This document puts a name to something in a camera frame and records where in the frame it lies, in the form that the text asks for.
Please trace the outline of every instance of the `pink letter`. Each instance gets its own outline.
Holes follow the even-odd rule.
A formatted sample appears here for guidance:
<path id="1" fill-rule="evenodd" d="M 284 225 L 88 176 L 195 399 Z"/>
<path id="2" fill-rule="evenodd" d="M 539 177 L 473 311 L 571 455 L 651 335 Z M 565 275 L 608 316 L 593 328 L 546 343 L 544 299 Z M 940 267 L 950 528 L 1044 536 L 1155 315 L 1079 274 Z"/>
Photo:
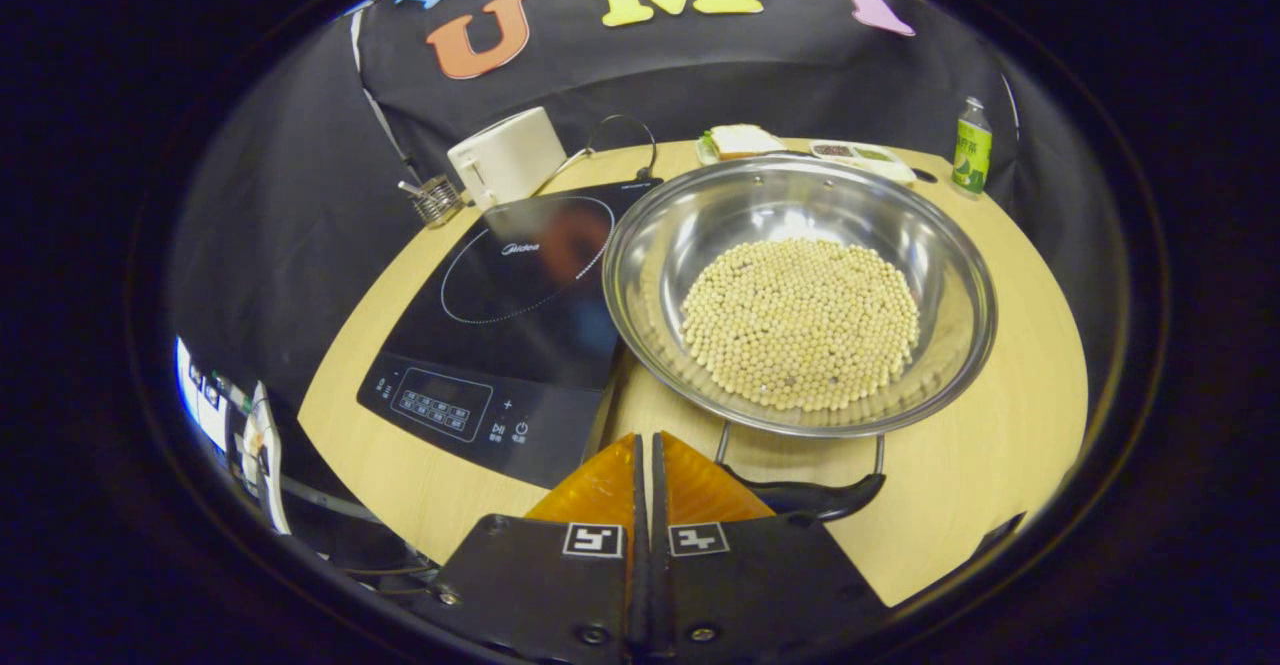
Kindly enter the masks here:
<path id="1" fill-rule="evenodd" d="M 863 24 L 896 32 L 899 35 L 915 35 L 909 24 L 897 19 L 893 10 L 888 9 L 884 0 L 852 0 L 854 19 Z"/>

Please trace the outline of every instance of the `screw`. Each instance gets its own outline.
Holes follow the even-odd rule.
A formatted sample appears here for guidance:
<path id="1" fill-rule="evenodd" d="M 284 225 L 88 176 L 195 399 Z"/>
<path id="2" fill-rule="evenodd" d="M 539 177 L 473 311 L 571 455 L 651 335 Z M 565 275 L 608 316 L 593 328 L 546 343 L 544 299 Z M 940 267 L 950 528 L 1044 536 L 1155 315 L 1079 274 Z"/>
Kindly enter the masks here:
<path id="1" fill-rule="evenodd" d="M 716 639 L 716 628 L 703 625 L 689 632 L 689 638 L 694 642 L 712 642 Z"/>
<path id="2" fill-rule="evenodd" d="M 604 645 L 609 639 L 609 633 L 602 628 L 590 627 L 579 630 L 577 637 L 586 645 Z"/>

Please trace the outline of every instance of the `bowl rim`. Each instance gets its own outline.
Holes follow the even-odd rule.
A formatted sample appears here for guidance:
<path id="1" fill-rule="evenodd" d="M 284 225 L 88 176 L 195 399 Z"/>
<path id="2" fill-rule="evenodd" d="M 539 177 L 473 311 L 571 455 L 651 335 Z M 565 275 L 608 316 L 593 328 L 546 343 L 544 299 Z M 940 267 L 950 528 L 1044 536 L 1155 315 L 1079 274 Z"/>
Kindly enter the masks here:
<path id="1" fill-rule="evenodd" d="M 923 217 L 932 220 L 934 226 L 937 226 L 947 238 L 954 240 L 954 244 L 960 249 L 964 256 L 964 263 L 969 267 L 970 283 L 975 285 L 975 301 L 974 301 L 974 338 L 973 343 L 969 345 L 969 352 L 965 354 L 964 363 L 960 364 L 960 370 L 946 382 L 937 393 L 928 396 L 923 402 L 909 407 L 901 413 L 892 416 L 883 416 L 883 418 L 868 419 L 868 422 L 858 425 L 833 425 L 833 427 L 806 427 L 805 425 L 788 425 L 776 422 L 776 419 L 758 418 L 758 416 L 751 416 L 749 413 L 742 413 L 741 411 L 733 409 L 730 405 L 724 405 L 723 402 L 717 402 L 709 396 L 703 395 L 703 393 L 694 390 L 689 384 L 680 377 L 680 375 L 671 372 L 663 361 L 654 356 L 654 352 L 646 345 L 644 338 L 636 332 L 635 327 L 631 327 L 630 320 L 623 317 L 625 304 L 622 302 L 621 288 L 617 286 L 617 274 L 618 274 L 618 260 L 622 254 L 627 252 L 631 237 L 640 228 L 649 224 L 649 215 L 653 214 L 659 205 L 666 205 L 668 199 L 673 197 L 686 194 L 686 192 L 694 191 L 695 187 L 704 185 L 708 182 L 716 182 L 717 178 L 726 176 L 726 174 L 736 173 L 739 170 L 765 170 L 765 169 L 787 169 L 796 168 L 796 165 L 805 165 L 804 169 L 815 169 L 818 171 L 828 171 L 838 174 L 841 178 L 861 179 L 861 185 L 873 185 L 886 188 L 887 191 L 896 192 L 896 194 L 904 196 L 910 205 L 914 206 Z M 645 193 L 644 197 L 631 205 L 626 214 L 618 219 L 617 226 L 613 228 L 608 242 L 604 247 L 604 256 L 602 258 L 602 278 L 600 283 L 604 290 L 604 302 L 609 311 L 609 318 L 613 320 L 613 326 L 617 327 L 618 334 L 622 336 L 622 341 L 626 341 L 627 348 L 634 352 L 636 359 L 649 370 L 650 373 L 658 379 L 659 382 L 666 384 L 677 395 L 684 396 L 684 399 L 694 402 L 704 411 L 712 411 L 712 413 L 721 416 L 721 418 L 727 419 L 727 422 L 746 425 L 751 428 L 762 428 L 762 431 L 773 434 L 787 434 L 787 436 L 797 437 L 822 437 L 823 440 L 838 440 L 838 437 L 869 437 L 879 436 L 879 434 L 887 434 L 896 431 L 896 428 L 904 428 L 906 425 L 914 425 L 920 422 L 920 419 L 929 418 L 929 416 L 937 414 L 943 407 L 950 405 L 955 402 L 961 393 L 966 391 L 969 386 L 978 380 L 978 373 L 982 372 L 983 366 L 991 356 L 991 352 L 996 343 L 996 326 L 998 318 L 998 309 L 996 302 L 995 283 L 992 283 L 991 272 L 987 269 L 987 261 L 983 260 L 982 252 L 974 246 L 969 235 L 960 228 L 959 223 L 955 223 L 942 208 L 933 205 L 931 201 L 925 199 L 924 196 L 918 194 L 918 192 L 911 191 L 911 188 L 900 185 L 896 182 L 886 176 L 878 176 L 878 174 L 869 173 L 858 168 L 850 168 L 850 165 L 844 165 L 840 162 L 828 162 L 828 160 L 814 159 L 814 156 L 804 153 L 768 153 L 756 155 L 750 159 L 736 159 L 727 160 L 727 162 L 718 162 L 713 165 L 707 165 L 707 168 L 695 168 L 686 173 L 680 174 L 680 176 L 669 179 L 663 185 L 653 188 Z"/>

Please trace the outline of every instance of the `midea logo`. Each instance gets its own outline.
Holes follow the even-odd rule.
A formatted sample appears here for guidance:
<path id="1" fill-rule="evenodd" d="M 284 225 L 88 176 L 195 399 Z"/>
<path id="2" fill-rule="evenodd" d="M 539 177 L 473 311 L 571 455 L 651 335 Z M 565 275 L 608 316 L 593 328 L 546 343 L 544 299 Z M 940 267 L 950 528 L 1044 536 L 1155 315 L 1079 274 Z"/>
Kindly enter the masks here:
<path id="1" fill-rule="evenodd" d="M 538 249 L 539 246 L 516 246 L 512 242 L 511 246 L 503 247 L 502 254 L 512 254 L 512 252 L 529 252 L 531 249 Z"/>

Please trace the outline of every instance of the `stainless steel bowl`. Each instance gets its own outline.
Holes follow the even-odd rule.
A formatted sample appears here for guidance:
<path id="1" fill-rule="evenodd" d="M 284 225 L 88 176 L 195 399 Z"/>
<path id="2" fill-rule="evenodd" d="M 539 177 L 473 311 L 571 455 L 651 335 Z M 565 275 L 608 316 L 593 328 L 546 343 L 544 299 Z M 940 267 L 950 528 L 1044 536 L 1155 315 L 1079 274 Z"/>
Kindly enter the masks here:
<path id="1" fill-rule="evenodd" d="M 902 270 L 919 304 L 920 340 L 902 377 L 835 413 L 730 395 L 680 336 L 680 306 L 712 260 L 791 237 L 872 247 Z M 996 332 L 987 265 L 951 217 L 888 179 L 804 156 L 731 160 L 655 188 L 620 220 L 603 276 L 613 324 L 650 372 L 713 413 L 778 434 L 860 437 L 927 418 L 973 382 Z"/>

